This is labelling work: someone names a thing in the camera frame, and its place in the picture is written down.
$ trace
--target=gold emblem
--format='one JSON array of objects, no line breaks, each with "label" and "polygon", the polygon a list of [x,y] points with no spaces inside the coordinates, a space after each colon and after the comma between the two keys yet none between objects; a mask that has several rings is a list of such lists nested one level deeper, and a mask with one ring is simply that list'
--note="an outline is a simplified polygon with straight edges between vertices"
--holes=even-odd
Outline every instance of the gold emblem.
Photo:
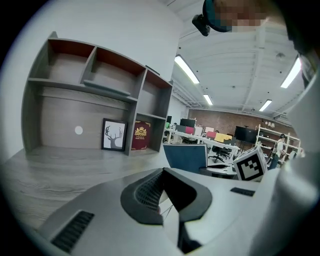
[{"label": "gold emblem", "polygon": [[136,136],[147,136],[147,130],[143,127],[137,128],[134,132]]}]

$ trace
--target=red book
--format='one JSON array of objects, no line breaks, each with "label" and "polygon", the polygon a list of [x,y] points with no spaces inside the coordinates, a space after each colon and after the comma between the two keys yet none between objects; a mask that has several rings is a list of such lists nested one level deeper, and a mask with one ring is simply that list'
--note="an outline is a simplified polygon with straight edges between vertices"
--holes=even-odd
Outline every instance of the red book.
[{"label": "red book", "polygon": [[135,121],[131,150],[145,150],[149,144],[151,123]]}]

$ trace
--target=white wall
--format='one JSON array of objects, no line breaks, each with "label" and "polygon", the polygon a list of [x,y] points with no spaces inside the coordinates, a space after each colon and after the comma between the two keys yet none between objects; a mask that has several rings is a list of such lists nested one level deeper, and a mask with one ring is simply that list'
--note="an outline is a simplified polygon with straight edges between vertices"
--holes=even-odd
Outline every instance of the white wall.
[{"label": "white wall", "polygon": [[47,3],[15,40],[0,73],[0,163],[23,148],[21,106],[32,63],[47,37],[96,44],[148,65],[170,80],[182,21],[150,0]]},{"label": "white wall", "polygon": [[188,118],[189,108],[183,105],[179,100],[171,96],[168,116],[172,116],[171,125],[180,124],[181,118]]}]

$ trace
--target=framed picture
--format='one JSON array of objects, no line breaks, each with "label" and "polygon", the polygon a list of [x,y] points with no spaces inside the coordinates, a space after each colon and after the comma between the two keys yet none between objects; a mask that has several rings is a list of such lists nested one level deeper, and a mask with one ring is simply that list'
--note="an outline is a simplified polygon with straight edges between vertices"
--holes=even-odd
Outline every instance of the framed picture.
[{"label": "framed picture", "polygon": [[119,120],[103,119],[101,149],[124,151],[127,123]]}]

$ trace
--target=white desk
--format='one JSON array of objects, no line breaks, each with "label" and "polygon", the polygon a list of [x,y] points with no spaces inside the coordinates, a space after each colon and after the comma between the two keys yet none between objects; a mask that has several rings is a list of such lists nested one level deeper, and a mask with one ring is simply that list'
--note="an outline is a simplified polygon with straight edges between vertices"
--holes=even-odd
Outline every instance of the white desk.
[{"label": "white desk", "polygon": [[232,153],[231,153],[232,156],[236,153],[236,151],[238,151],[240,149],[238,146],[223,144],[221,142],[218,142],[218,141],[215,141],[215,140],[212,140],[212,139],[209,139],[209,138],[205,138],[205,137],[201,137],[201,136],[195,136],[195,135],[192,135],[192,134],[187,134],[187,133],[180,132],[180,131],[177,131],[177,130],[174,130],[174,129],[168,129],[167,128],[165,130],[169,132],[169,135],[167,137],[167,143],[170,143],[171,134],[176,134],[176,135],[180,135],[182,137],[196,139],[196,140],[198,140],[197,141],[198,144],[200,144],[200,142],[202,142],[202,143],[206,143],[206,144],[209,144],[209,145],[212,145],[212,146],[216,146],[216,147],[219,147],[219,148],[222,148],[222,149],[223,148],[231,149],[232,150]]}]

